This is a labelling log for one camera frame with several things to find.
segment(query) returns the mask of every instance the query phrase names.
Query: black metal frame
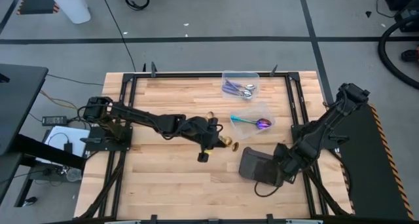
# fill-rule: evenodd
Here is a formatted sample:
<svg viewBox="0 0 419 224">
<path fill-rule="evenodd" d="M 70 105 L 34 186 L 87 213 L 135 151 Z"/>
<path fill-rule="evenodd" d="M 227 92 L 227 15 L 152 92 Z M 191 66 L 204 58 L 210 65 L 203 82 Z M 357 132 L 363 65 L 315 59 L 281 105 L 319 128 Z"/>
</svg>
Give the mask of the black metal frame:
<svg viewBox="0 0 419 224">
<path fill-rule="evenodd" d="M 50 130 L 47 130 L 45 132 L 44 138 L 43 138 L 43 142 L 38 142 L 36 141 L 36 143 L 33 143 L 35 140 L 25 137 L 23 135 L 18 135 L 19 139 L 14 141 L 14 143 L 26 143 L 26 145 L 24 145 L 25 147 L 27 146 L 39 146 L 39 144 L 45 144 L 46 138 L 48 137 L 48 135 L 50 134 Z M 63 164 L 62 161 L 60 161 L 60 158 L 63 157 L 63 161 L 65 162 L 64 165 L 69 166 L 68 163 L 66 161 L 72 160 L 73 158 L 75 158 L 75 156 L 72 153 L 68 153 L 67 151 L 62 151 L 60 149 L 48 146 L 50 148 L 52 148 L 53 150 L 48 150 L 47 152 L 50 153 L 49 156 L 51 158 L 51 156 L 55 156 L 55 161 L 57 163 Z M 16 208 L 20 208 L 25 204 L 26 198 L 27 198 L 27 194 L 29 193 L 29 190 L 31 189 L 32 183 L 33 181 L 46 181 L 46 182 L 69 182 L 67 180 L 67 178 L 63 175 L 59 175 L 56 173 L 57 170 L 60 170 L 62 168 L 62 166 L 60 165 L 54 165 L 54 164 L 50 164 L 50 163 L 44 163 L 44 162 L 39 162 L 35 160 L 36 157 L 31 156 L 31 155 L 27 155 L 27 154 L 23 154 L 23 157 L 20 161 L 20 165 L 23 166 L 28 166 L 31 169 L 28 172 L 28 176 L 26 176 L 25 181 L 22 185 L 22 187 L 20 188 L 20 192 L 19 195 L 16 197 L 16 202 L 14 203 L 14 207 Z M 83 170 L 84 168 L 84 164 L 85 164 L 85 159 L 77 159 L 75 161 L 78 166 L 79 169 Z M 50 174 L 44 174 L 42 171 L 45 170 L 50 170 L 51 173 Z"/>
<path fill-rule="evenodd" d="M 297 117 L 297 109 L 295 107 L 295 101 L 294 101 L 294 95 L 293 95 L 293 89 L 291 86 L 291 80 L 294 80 L 295 82 L 295 86 L 297 89 L 297 94 L 299 97 L 299 104 L 301 107 L 301 113 L 302 113 L 302 118 L 303 118 L 303 123 L 307 123 L 308 122 L 308 114 L 307 114 L 307 110 L 306 110 L 306 106 L 305 106 L 305 102 L 304 102 L 304 96 L 302 93 L 302 86 L 301 86 L 301 82 L 300 82 L 300 77 L 299 77 L 299 73 L 298 72 L 279 72 L 279 73 L 275 73 L 273 72 L 260 72 L 258 73 L 260 77 L 283 77 L 285 79 L 285 84 L 287 87 L 287 95 L 288 95 L 288 99 L 289 99 L 289 106 L 290 106 L 290 110 L 291 110 L 291 116 L 293 119 L 293 125 L 292 126 L 296 126 L 299 124 L 299 120 Z M 209 72 L 209 73 L 156 73 L 155 71 L 153 71 L 152 73 L 125 73 L 122 77 L 122 86 L 120 89 L 120 96 L 119 96 L 119 101 L 123 102 L 125 100 L 125 95 L 126 95 L 126 89 L 128 86 L 128 83 L 131 82 L 131 91 L 130 91 L 130 95 L 129 95 L 129 99 L 128 99 L 128 107 L 133 107 L 134 105 L 134 98 L 135 98 L 135 94 L 136 94 L 136 86 L 137 86 L 137 81 L 140 78 L 193 78 L 193 77 L 222 77 L 222 73 L 221 72 Z M 121 151 L 120 152 L 120 162 L 122 163 L 122 171 L 119 173 L 118 178 L 116 180 L 115 183 L 115 193 L 113 195 L 113 202 L 112 202 L 112 211 L 111 211 L 111 217 L 112 218 L 117 218 L 117 214 L 118 214 L 118 204 L 119 204 L 119 198 L 120 198 L 120 190 L 121 190 L 121 186 L 122 186 L 122 176 L 123 176 L 123 168 L 124 168 L 124 163 L 125 163 L 125 158 L 126 158 L 126 151 Z M 105 181 L 103 184 L 103 188 L 109 188 L 110 186 L 112 186 L 112 183 L 110 182 L 110 178 L 111 178 L 111 173 L 113 170 L 113 163 L 115 160 L 115 152 L 114 151 L 110 151 L 109 152 L 109 158 L 108 158 L 108 162 L 107 162 L 107 168 L 106 168 L 106 174 L 105 174 Z M 315 163 L 314 165 L 314 171 L 316 174 L 316 177 L 321 181 L 320 178 L 320 173 L 319 173 L 319 168 L 318 168 L 318 164 Z M 314 198 L 313 198 L 313 192 L 312 192 L 312 188 L 311 188 L 311 184 L 310 184 L 310 179 L 306 174 L 303 174 L 303 180 L 304 180 L 304 189 L 306 192 L 306 197 L 307 197 L 307 203 L 308 203 L 308 210 L 310 212 L 310 217 L 314 217 L 315 215 L 317 215 L 316 213 L 316 209 L 314 206 Z M 99 213 L 98 213 L 98 217 L 104 217 L 105 216 L 105 209 L 106 209 L 106 203 L 107 203 L 107 194 L 105 194 L 105 199 L 103 199 L 102 203 L 100 204 L 100 208 L 99 208 Z M 320 205 L 321 205 L 321 214 L 323 215 L 327 215 L 328 211 L 327 211 L 327 205 L 326 202 L 324 201 L 323 197 L 321 196 L 321 194 L 319 194 L 319 201 L 320 201 Z M 154 217 L 152 217 L 151 220 L 149 220 L 150 223 L 153 223 L 153 220 L 156 219 L 156 216 L 154 215 Z M 241 219 L 240 223 L 275 223 L 278 221 L 283 222 L 284 219 L 273 219 L 272 215 L 267 214 L 267 219 L 260 219 L 260 220 L 255 220 L 255 219 Z M 202 220 L 188 220 L 188 222 L 197 222 L 197 223 L 202 223 Z"/>
<path fill-rule="evenodd" d="M 86 162 L 82 157 L 51 147 L 21 134 L 15 137 L 11 151 L 57 162 L 80 170 L 84 170 L 84 164 Z"/>
</svg>

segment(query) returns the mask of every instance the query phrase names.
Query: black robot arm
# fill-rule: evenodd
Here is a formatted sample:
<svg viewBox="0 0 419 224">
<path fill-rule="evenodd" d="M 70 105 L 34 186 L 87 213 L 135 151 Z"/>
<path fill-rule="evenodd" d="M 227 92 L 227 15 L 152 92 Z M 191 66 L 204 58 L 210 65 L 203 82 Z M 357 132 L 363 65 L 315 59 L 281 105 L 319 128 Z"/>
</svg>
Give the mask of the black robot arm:
<svg viewBox="0 0 419 224">
<path fill-rule="evenodd" d="M 84 120 L 98 124 L 106 131 L 106 136 L 119 142 L 128 138 L 127 129 L 121 125 L 120 120 L 133 122 L 153 128 L 166 140 L 182 137 L 200 145 L 198 161 L 207 162 L 207 150 L 214 147 L 226 147 L 219 139 L 222 126 L 215 117 L 192 117 L 186 119 L 185 115 L 154 115 L 138 109 L 125 106 L 122 102 L 113 102 L 109 97 L 92 97 L 89 99 Z"/>
<path fill-rule="evenodd" d="M 288 150 L 284 145 L 277 146 L 274 160 L 281 162 L 284 180 L 293 181 L 293 177 L 299 170 L 311 167 L 325 147 L 325 140 L 344 138 L 334 135 L 334 129 L 345 117 L 365 106 L 368 102 L 368 95 L 367 90 L 362 90 L 355 84 L 342 84 L 336 102 L 330 105 L 329 110 L 317 121 L 304 125 L 292 148 Z"/>
</svg>

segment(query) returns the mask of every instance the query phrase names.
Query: iridescent spoon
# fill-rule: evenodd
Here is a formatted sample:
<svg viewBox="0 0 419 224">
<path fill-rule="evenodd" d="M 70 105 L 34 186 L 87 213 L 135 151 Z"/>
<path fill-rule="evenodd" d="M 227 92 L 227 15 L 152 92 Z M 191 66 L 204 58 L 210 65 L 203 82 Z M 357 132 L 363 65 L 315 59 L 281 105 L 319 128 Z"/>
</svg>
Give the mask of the iridescent spoon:
<svg viewBox="0 0 419 224">
<path fill-rule="evenodd" d="M 236 117 L 236 116 L 231 116 L 230 119 L 236 122 L 247 122 L 247 123 L 254 124 L 256 125 L 258 129 L 265 129 L 272 126 L 272 123 L 268 119 L 259 119 L 257 121 L 250 121 L 250 120 L 241 119 L 240 117 Z"/>
</svg>

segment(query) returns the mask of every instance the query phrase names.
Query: cable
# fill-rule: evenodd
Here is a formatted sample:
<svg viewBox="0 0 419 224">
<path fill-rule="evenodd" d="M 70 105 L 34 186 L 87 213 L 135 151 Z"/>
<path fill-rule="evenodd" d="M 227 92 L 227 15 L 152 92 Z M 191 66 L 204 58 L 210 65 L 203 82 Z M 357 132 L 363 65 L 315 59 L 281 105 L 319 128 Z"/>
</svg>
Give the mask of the cable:
<svg viewBox="0 0 419 224">
<path fill-rule="evenodd" d="M 22 174 L 22 175 L 14 176 L 14 177 L 12 177 L 12 178 L 9 178 L 9 179 L 6 179 L 6 180 L 4 180 L 4 181 L 0 182 L 0 185 L 1 185 L 1 184 L 3 184 L 3 183 L 4 183 L 4 182 L 6 182 L 6 181 L 13 180 L 14 178 L 21 177 L 21 176 L 26 176 L 26 175 L 29 175 L 29 174 L 34 174 L 34 173 L 37 173 L 37 172 L 44 172 L 44 170 L 42 170 L 42 171 L 35 171 L 35 172 L 28 172 L 28 173 L 26 173 L 26 174 Z"/>
<path fill-rule="evenodd" d="M 149 6 L 149 3 L 150 3 L 150 0 L 147 0 L 146 2 L 145 2 L 145 5 L 137 5 L 134 1 L 132 1 L 132 0 L 125 0 L 125 3 L 128 5 L 128 7 L 130 8 L 130 9 L 133 9 L 133 10 L 143 10 L 145 7 L 148 7 Z"/>
<path fill-rule="evenodd" d="M 419 90 L 419 82 L 410 78 L 408 75 L 405 75 L 400 70 L 398 70 L 392 61 L 388 58 L 386 53 L 386 43 L 388 37 L 401 26 L 408 24 L 409 22 L 417 21 L 419 20 L 419 14 L 416 14 L 414 16 L 410 16 L 408 18 L 404 18 L 401 21 L 393 24 L 391 27 L 387 29 L 387 31 L 384 32 L 384 34 L 381 36 L 380 41 L 378 42 L 378 55 L 380 56 L 381 62 L 384 64 L 384 66 L 392 73 L 395 77 L 403 81 L 404 83 L 408 84 L 409 86 L 418 89 Z"/>
<path fill-rule="evenodd" d="M 405 9 L 406 9 L 406 7 L 405 7 L 404 9 L 397 11 L 397 12 L 396 12 L 393 16 L 390 16 L 390 15 L 383 14 L 383 13 L 381 13 L 380 11 L 378 11 L 378 1 L 379 1 L 379 0 L 376 0 L 376 1 L 375 1 L 375 10 L 377 11 L 377 13 L 378 13 L 378 14 L 383 15 L 384 17 L 387 17 L 387 18 L 394 18 L 394 17 L 396 17 L 397 15 L 401 14 L 401 13 L 402 13 L 403 11 L 405 11 Z"/>
<path fill-rule="evenodd" d="M 34 182 L 35 182 L 35 184 L 37 184 L 37 185 L 50 184 L 50 186 L 52 186 L 52 187 L 59 187 L 59 186 L 63 183 L 62 181 L 59 181 L 60 183 L 59 183 L 58 185 L 54 185 L 54 184 L 52 184 L 52 181 L 51 181 L 51 176 L 48 176 L 48 181 L 47 181 L 47 182 L 45 182 L 45 183 L 38 183 L 38 181 L 37 181 L 37 180 L 35 180 Z"/>
<path fill-rule="evenodd" d="M 37 117 L 33 116 L 31 113 L 28 113 L 29 115 L 31 115 L 36 121 L 38 122 L 42 122 L 41 120 L 39 120 Z"/>
<path fill-rule="evenodd" d="M 330 209 L 333 213 L 335 213 L 335 215 L 349 215 L 349 213 L 343 210 L 339 206 L 339 204 L 333 199 L 333 197 L 330 195 L 330 193 L 327 191 L 327 189 L 324 187 L 321 181 L 316 177 L 316 175 L 314 175 L 313 170 L 310 169 L 306 171 L 306 174 L 312 180 L 314 186 L 316 186 L 319 193 L 324 197 L 326 203 L 329 205 Z"/>
<path fill-rule="evenodd" d="M 96 104 L 96 105 L 85 105 L 85 106 L 82 106 L 82 107 L 80 107 L 80 108 L 77 109 L 77 116 L 76 116 L 77 120 L 80 120 L 80 121 L 82 120 L 81 117 L 80 117 L 80 111 L 82 109 L 87 109 L 89 107 L 97 107 L 97 106 L 110 107 L 109 105 L 105 105 L 105 104 Z"/>
<path fill-rule="evenodd" d="M 68 136 L 67 136 L 66 134 L 64 134 L 63 132 L 58 132 L 57 134 L 52 135 L 46 144 L 47 144 L 47 145 L 50 145 L 50 141 L 51 141 L 51 139 L 52 139 L 52 138 L 54 138 L 54 137 L 55 137 L 55 136 L 57 136 L 57 135 L 60 135 L 60 134 L 65 135 L 65 137 L 67 138 L 67 143 L 69 143 L 69 142 L 70 142 L 70 139 L 68 138 Z"/>
<path fill-rule="evenodd" d="M 60 99 L 54 99 L 54 98 L 51 98 L 50 96 L 48 96 L 43 90 L 40 90 L 40 93 L 43 95 L 43 96 L 45 96 L 48 100 L 50 100 L 52 103 L 55 103 L 56 105 L 59 105 L 59 106 L 62 106 L 62 107 L 67 107 L 67 108 L 70 108 L 70 109 L 77 109 L 77 106 L 76 105 L 74 105 L 74 103 L 71 103 L 71 102 L 68 102 L 68 101 L 66 101 L 66 100 L 60 100 Z M 65 102 L 65 103 L 69 103 L 71 106 L 68 106 L 68 105 L 64 105 L 64 104 L 60 104 L 60 103 L 57 103 L 57 102 L 55 102 L 55 100 L 58 100 L 58 101 L 61 101 L 61 102 Z"/>
<path fill-rule="evenodd" d="M 99 151 L 94 151 L 93 153 L 91 153 L 90 154 L 90 156 L 89 157 L 87 157 L 87 159 L 86 160 L 89 160 L 90 158 L 92 158 L 93 157 L 93 155 L 95 155 L 95 154 L 97 154 Z"/>
<path fill-rule="evenodd" d="M 128 55 L 130 56 L 131 63 L 132 63 L 132 68 L 134 69 L 134 72 L 137 72 L 136 65 L 135 65 L 134 60 L 132 59 L 132 56 L 131 56 L 131 52 L 130 52 L 130 50 L 128 49 L 128 46 L 127 46 L 127 45 L 126 45 L 126 43 L 125 43 L 125 38 L 124 38 L 124 36 L 122 35 L 122 32 L 121 32 L 121 30 L 120 30 L 120 28 L 119 28 L 119 25 L 118 25 L 118 23 L 117 23 L 117 20 L 115 20 L 115 17 L 113 16 L 113 13 L 112 13 L 111 8 L 109 7 L 109 5 L 108 5 L 107 1 L 106 1 L 106 0 L 104 0 L 104 1 L 105 1 L 106 6 L 107 6 L 107 9 L 108 9 L 108 10 L 109 10 L 109 12 L 111 13 L 111 16 L 112 16 L 113 21 L 115 22 L 115 25 L 116 25 L 116 26 L 117 26 L 117 28 L 118 28 L 119 35 L 120 35 L 120 38 L 122 39 L 122 42 L 124 43 L 125 49 L 126 49 L 126 51 L 128 52 Z"/>
<path fill-rule="evenodd" d="M 85 83 L 85 82 L 80 82 L 80 81 L 76 81 L 76 80 L 73 80 L 73 79 L 68 79 L 68 78 L 65 78 L 65 77 L 55 76 L 55 75 L 52 75 L 52 74 L 47 74 L 47 76 L 49 76 L 49 77 L 55 77 L 57 79 L 63 79 L 63 80 L 67 80 L 67 81 L 72 81 L 74 83 L 87 84 L 87 85 L 96 85 L 96 86 L 103 86 L 103 84 L 99 84 L 99 83 Z"/>
<path fill-rule="evenodd" d="M 261 195 L 261 194 L 259 194 L 258 192 L 257 192 L 257 190 L 256 190 L 256 187 L 257 187 L 257 185 L 259 184 L 259 182 L 258 181 L 256 181 L 256 184 L 255 184 L 255 188 L 254 188 L 254 190 L 255 190 L 255 194 L 257 195 L 257 196 L 259 196 L 259 197 L 262 197 L 262 198 L 266 198 L 266 197 L 269 197 L 269 196 L 271 196 L 271 195 L 273 195 L 278 189 L 279 189 L 279 187 L 277 187 L 277 188 L 275 188 L 271 193 L 268 193 L 267 195 Z"/>
<path fill-rule="evenodd" d="M 87 124 L 86 124 L 86 122 L 85 122 L 85 121 L 82 121 L 82 120 L 79 120 L 79 119 L 76 119 L 76 118 L 77 118 L 77 117 L 75 117 L 75 118 L 73 118 L 73 119 L 68 120 L 67 125 L 70 125 L 70 123 L 72 123 L 72 122 L 82 122 L 82 123 L 83 123 L 83 125 L 84 125 L 84 129 L 86 130 L 86 129 L 87 129 Z"/>
</svg>

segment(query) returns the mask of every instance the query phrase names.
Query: butcher block tabletop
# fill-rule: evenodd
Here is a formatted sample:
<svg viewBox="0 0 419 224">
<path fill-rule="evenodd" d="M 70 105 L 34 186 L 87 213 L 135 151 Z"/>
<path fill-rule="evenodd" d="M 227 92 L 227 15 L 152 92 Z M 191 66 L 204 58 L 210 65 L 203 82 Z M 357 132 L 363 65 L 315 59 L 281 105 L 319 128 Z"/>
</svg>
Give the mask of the butcher block tabletop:
<svg viewBox="0 0 419 224">
<path fill-rule="evenodd" d="M 102 96 L 118 101 L 123 74 L 106 75 Z M 318 76 L 315 71 L 299 74 L 309 119 L 316 120 L 325 112 Z M 297 89 L 291 83 L 298 102 Z M 198 144 L 183 138 L 167 141 L 152 128 L 132 124 L 132 147 L 126 154 L 118 220 L 150 219 L 153 214 L 158 219 L 265 219 L 267 214 L 273 214 L 274 218 L 310 217 L 301 173 L 293 185 L 284 183 L 266 198 L 254 193 L 254 181 L 238 174 L 244 148 L 272 154 L 278 142 L 292 146 L 293 121 L 285 78 L 261 77 L 259 95 L 250 103 L 223 99 L 220 87 L 221 78 L 217 77 L 138 79 L 134 108 L 155 115 L 185 114 L 188 118 L 205 117 L 212 111 L 224 126 L 220 135 L 230 136 L 240 146 L 236 152 L 215 148 L 208 162 L 200 163 L 196 160 L 200 152 Z M 230 112 L 259 102 L 267 103 L 276 124 L 256 136 L 239 140 L 230 125 Z M 298 103 L 296 107 L 302 123 Z M 99 152 L 87 161 L 75 216 L 84 213 L 101 191 L 108 154 Z M 318 164 L 326 189 L 344 210 L 352 212 L 339 161 L 328 151 L 322 151 Z M 257 189 L 260 194 L 268 194 L 274 187 L 259 184 Z M 312 189 L 319 214 L 313 184 Z M 107 215 L 111 213 L 112 199 L 113 190 L 108 195 Z"/>
</svg>

